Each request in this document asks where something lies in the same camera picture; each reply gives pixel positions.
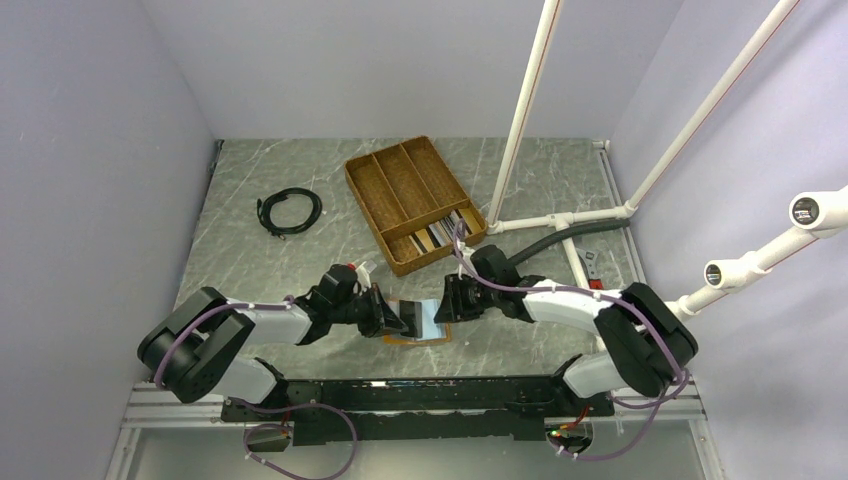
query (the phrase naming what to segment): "woven tray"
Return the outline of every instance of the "woven tray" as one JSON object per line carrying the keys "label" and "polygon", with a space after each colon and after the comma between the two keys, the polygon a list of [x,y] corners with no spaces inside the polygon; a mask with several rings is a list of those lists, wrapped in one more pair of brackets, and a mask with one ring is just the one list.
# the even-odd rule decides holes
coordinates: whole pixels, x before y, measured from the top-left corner
{"label": "woven tray", "polygon": [[377,245],[399,277],[450,254],[450,245],[422,249],[415,236],[452,212],[466,219],[466,243],[477,244],[486,235],[480,211],[427,137],[348,160],[345,177]]}

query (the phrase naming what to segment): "white wall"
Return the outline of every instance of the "white wall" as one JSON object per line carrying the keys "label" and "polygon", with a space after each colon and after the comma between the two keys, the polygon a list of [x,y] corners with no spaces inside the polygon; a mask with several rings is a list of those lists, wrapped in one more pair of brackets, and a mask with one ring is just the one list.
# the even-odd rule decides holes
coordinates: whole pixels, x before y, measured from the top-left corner
{"label": "white wall", "polygon": [[2,12],[0,477],[103,478],[213,138],[136,0]]}
{"label": "white wall", "polygon": [[[563,0],[530,136],[609,138],[682,0]],[[143,0],[219,138],[505,136],[543,0]]]}
{"label": "white wall", "polygon": [[[774,0],[687,0],[613,136],[631,194]],[[666,298],[790,225],[792,197],[848,184],[848,3],[800,2],[634,217]],[[688,326],[731,479],[848,475],[848,233],[817,242]]]}

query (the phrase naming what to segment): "brown basket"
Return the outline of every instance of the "brown basket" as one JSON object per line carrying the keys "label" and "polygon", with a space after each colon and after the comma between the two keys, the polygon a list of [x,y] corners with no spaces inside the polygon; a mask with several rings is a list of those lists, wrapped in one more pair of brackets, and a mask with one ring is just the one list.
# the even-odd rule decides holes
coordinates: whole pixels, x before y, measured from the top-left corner
{"label": "brown basket", "polygon": [[412,235],[454,210],[471,216],[466,219],[466,243],[480,243],[486,236],[483,215],[427,137],[348,160],[345,177],[377,245],[399,277],[450,254],[450,245],[421,253]]}

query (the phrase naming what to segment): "marble tabletop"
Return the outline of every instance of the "marble tabletop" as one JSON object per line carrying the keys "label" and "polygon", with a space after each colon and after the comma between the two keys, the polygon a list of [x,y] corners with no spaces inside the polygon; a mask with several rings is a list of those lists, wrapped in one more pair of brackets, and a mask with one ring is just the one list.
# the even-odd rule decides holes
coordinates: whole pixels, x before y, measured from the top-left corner
{"label": "marble tabletop", "polygon": [[[386,296],[441,298],[443,278],[456,269],[445,258],[402,278],[386,265],[344,177],[346,160],[404,139],[286,139],[224,142],[194,235],[178,294],[185,300],[209,285],[243,301],[277,302],[301,295],[333,263],[373,260],[372,280]],[[484,216],[491,201],[505,139],[436,138],[433,143]],[[307,232],[272,237],[256,218],[256,199],[283,188],[306,187],[323,200],[324,214]],[[612,206],[603,169],[586,139],[524,139],[506,192],[501,218]],[[294,224],[311,203],[294,197],[274,208],[278,224]],[[507,255],[552,229],[488,236]],[[579,245],[599,253],[597,269],[607,288],[634,280],[620,231],[588,235]],[[572,283],[562,246],[522,264],[523,274]],[[452,341],[434,346],[387,345],[363,338],[355,326],[337,325],[309,346],[265,344],[243,353],[274,364],[288,378],[480,376],[552,373],[565,360],[594,348],[588,333],[554,324],[527,324],[489,311],[452,326]]]}

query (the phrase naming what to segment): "black flexible hose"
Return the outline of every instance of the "black flexible hose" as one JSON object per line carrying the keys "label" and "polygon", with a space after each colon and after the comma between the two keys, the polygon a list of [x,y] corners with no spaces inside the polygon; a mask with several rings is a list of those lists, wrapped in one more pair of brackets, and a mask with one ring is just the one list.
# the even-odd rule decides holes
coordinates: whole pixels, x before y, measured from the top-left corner
{"label": "black flexible hose", "polygon": [[[273,221],[271,221],[271,209],[274,208],[274,205],[277,203],[289,198],[289,195],[303,195],[309,197],[309,199],[312,200],[312,213],[310,213],[309,218],[300,225],[295,225],[294,227],[278,227],[277,225],[274,225]],[[323,205],[321,204],[321,197],[316,195],[312,190],[300,187],[292,187],[281,190],[266,198],[264,202],[261,198],[256,199],[256,216],[259,217],[259,223],[265,227],[265,230],[271,232],[271,235],[283,239],[286,238],[286,235],[305,232],[309,227],[314,225],[321,216],[322,208]]]}
{"label": "black flexible hose", "polygon": [[609,230],[624,228],[629,225],[630,220],[627,218],[599,220],[597,222],[590,223],[580,223],[568,227],[565,230],[558,230],[548,235],[547,237],[542,237],[541,239],[537,240],[536,243],[509,257],[509,263],[513,265],[518,265],[519,263],[526,262],[528,259],[530,259],[530,257],[536,255],[537,253],[550,247],[551,245],[557,242],[561,242],[567,238],[576,237],[579,235],[588,235],[590,233],[607,232]]}

